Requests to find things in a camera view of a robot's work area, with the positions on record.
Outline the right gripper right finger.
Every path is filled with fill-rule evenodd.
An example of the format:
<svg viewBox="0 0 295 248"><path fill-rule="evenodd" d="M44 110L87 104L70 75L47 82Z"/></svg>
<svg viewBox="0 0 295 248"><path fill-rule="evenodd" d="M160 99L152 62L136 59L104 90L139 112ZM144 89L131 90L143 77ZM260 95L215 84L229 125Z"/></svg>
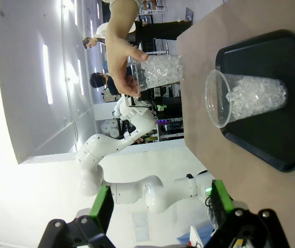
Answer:
<svg viewBox="0 0 295 248"><path fill-rule="evenodd" d="M272 209L257 214L235 205L221 180L213 180L210 194L216 229L210 247L289 247Z"/></svg>

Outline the person's right hand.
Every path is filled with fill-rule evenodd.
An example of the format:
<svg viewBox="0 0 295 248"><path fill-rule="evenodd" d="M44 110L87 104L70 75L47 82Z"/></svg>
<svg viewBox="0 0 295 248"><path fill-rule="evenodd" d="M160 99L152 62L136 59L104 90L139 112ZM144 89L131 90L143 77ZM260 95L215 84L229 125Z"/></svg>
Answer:
<svg viewBox="0 0 295 248"><path fill-rule="evenodd" d="M138 61L146 61L148 54L114 34L106 35L105 44L108 70L118 92L127 96L139 97L137 82L133 81L132 77L127 77L128 57L133 57Z"/></svg>

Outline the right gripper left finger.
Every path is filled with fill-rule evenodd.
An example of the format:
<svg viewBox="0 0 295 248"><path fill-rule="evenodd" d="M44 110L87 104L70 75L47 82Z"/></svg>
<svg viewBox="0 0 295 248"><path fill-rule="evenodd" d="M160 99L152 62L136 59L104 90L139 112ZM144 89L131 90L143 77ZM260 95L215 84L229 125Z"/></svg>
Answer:
<svg viewBox="0 0 295 248"><path fill-rule="evenodd" d="M114 247L106 232L114 209L109 186L102 186L88 215L75 218L70 223L61 219L50 220L39 247Z"/></svg>

